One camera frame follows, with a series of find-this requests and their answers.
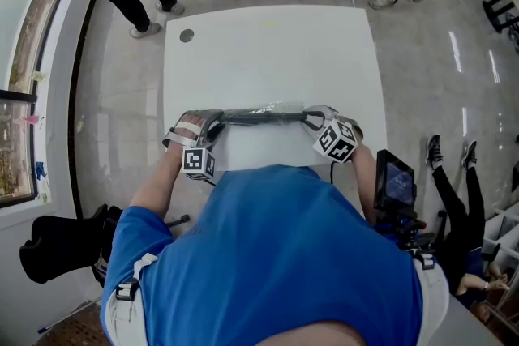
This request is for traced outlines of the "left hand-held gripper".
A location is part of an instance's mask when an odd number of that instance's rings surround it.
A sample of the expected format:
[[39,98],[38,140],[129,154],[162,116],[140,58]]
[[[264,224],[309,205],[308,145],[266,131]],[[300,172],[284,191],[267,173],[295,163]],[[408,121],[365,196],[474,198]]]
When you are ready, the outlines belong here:
[[189,139],[175,132],[175,128],[182,118],[181,116],[176,124],[166,132],[162,144],[166,148],[172,143],[183,146],[180,171],[187,177],[192,180],[212,180],[216,171],[216,159],[213,155],[213,148],[225,129],[225,124],[218,124],[221,123],[224,117],[224,111],[222,109],[188,110],[185,113],[196,114],[204,119],[198,139]]

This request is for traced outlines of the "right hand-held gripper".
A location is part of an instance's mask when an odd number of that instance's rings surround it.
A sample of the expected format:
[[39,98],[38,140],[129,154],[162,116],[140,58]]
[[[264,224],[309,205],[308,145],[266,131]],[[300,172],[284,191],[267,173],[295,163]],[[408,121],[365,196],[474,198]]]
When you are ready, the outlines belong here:
[[[313,105],[303,112],[312,116],[301,121],[303,129],[310,136],[318,136],[312,147],[334,162],[344,164],[350,160],[363,141],[362,129],[355,122],[335,118],[338,112],[327,105]],[[323,118],[332,120],[324,127]]]

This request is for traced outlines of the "clear plastic bag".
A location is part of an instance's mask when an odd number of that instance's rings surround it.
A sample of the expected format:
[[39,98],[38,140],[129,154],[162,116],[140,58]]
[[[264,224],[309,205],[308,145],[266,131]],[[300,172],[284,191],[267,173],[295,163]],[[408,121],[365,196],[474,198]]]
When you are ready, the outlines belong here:
[[237,109],[227,109],[224,110],[224,113],[241,113],[241,112],[251,112],[251,113],[262,113],[262,112],[273,112],[273,113],[299,113],[302,112],[305,108],[303,107],[303,103],[296,101],[277,101],[273,103],[267,103],[265,105],[257,105],[253,107],[247,108],[237,108]]

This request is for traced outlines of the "person's right forearm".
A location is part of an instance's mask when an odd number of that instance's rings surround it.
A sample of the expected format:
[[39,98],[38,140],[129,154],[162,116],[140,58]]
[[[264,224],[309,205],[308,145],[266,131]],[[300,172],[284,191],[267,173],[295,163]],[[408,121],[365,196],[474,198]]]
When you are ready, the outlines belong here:
[[366,221],[374,226],[377,220],[375,210],[376,160],[370,149],[360,143],[350,158],[358,185],[358,195]]

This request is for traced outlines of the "person's left forearm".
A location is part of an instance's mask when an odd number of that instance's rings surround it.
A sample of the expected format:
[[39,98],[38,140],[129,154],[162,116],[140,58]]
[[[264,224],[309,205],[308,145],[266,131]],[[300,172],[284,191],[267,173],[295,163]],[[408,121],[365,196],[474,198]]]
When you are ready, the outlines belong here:
[[142,207],[164,219],[169,210],[174,183],[182,167],[182,155],[183,146],[170,144],[152,175],[132,198],[129,207]]

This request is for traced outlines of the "person's left hand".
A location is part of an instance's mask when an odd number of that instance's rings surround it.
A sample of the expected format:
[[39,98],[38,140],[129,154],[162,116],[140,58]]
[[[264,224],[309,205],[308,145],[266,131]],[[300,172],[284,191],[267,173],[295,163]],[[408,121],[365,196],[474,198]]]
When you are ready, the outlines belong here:
[[183,137],[197,140],[204,119],[192,113],[185,113],[178,122],[175,132]]

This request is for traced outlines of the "white table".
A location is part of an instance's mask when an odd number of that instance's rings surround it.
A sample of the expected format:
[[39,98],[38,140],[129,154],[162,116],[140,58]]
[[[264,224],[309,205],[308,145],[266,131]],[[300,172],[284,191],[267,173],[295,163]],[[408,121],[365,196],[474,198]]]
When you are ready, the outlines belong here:
[[[187,28],[194,37],[182,43]],[[171,20],[162,87],[166,130],[188,110],[296,101],[354,119],[374,152],[387,146],[380,70],[361,8],[254,6]]]

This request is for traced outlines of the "black monitor screen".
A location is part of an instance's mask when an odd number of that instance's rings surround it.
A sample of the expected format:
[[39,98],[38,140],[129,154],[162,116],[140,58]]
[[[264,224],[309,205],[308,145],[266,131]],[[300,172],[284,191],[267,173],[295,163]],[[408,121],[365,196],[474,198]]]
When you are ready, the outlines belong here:
[[413,169],[386,149],[376,155],[375,208],[414,211],[417,188]]

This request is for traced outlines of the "person's blue shirt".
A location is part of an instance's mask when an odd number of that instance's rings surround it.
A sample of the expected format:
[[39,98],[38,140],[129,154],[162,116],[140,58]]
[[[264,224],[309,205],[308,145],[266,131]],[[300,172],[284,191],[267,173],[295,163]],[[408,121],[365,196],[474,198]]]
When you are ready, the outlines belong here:
[[312,323],[344,323],[367,346],[415,346],[422,291],[413,259],[309,168],[225,173],[198,221],[174,237],[144,207],[116,228],[104,297],[142,272],[149,346],[253,346]]

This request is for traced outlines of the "black swivel chair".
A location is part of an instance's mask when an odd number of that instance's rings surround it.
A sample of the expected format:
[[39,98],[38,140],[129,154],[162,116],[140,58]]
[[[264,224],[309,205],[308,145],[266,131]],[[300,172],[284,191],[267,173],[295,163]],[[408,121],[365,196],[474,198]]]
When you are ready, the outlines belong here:
[[445,210],[439,211],[437,214],[438,221],[439,221],[439,227],[436,233],[436,239],[435,242],[442,242],[444,239],[446,224],[447,224],[447,218],[448,213]]

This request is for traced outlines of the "blue white striped bag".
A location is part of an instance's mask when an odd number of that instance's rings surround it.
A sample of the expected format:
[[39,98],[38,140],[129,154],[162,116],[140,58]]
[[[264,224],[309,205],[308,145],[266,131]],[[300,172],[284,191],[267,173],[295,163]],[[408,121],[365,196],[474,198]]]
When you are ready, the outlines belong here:
[[105,286],[105,279],[108,269],[108,260],[105,258],[105,256],[100,253],[98,260],[94,263],[92,267],[92,272],[94,274],[94,277],[96,281],[100,284],[100,286],[103,288]]

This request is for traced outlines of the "black mesh office chair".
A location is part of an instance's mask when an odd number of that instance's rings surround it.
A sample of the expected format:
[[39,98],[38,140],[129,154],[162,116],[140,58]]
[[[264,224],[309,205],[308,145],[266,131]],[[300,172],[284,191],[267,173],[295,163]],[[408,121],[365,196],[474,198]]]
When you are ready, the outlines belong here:
[[102,306],[116,298],[130,305],[142,294],[146,307],[193,297],[216,268],[208,247],[207,221],[174,238],[163,219],[142,207],[101,206],[89,219],[42,216],[20,247],[28,278],[44,284],[71,271],[93,267],[102,253],[108,260]]

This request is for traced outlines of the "white shelf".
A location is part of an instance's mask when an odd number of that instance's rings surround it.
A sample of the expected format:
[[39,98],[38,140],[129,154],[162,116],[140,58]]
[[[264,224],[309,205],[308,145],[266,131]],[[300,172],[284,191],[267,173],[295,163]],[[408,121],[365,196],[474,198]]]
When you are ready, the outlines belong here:
[[519,330],[519,204],[486,222],[483,253],[508,276],[508,291],[491,295],[491,311],[503,323]]

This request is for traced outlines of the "grey desk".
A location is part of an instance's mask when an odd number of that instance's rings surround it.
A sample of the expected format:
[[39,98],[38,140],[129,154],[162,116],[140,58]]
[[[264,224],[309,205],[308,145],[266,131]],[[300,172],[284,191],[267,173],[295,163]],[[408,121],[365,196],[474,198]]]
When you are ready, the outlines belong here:
[[503,346],[454,296],[444,321],[450,346]]

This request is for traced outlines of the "black metal frame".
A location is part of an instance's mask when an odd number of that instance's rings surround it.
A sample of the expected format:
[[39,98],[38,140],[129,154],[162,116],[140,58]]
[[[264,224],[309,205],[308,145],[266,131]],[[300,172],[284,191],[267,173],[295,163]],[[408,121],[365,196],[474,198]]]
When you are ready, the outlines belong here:
[[519,16],[506,12],[505,19],[507,23],[511,23],[513,20],[516,21],[508,26],[508,37],[514,44],[516,52],[519,54]]

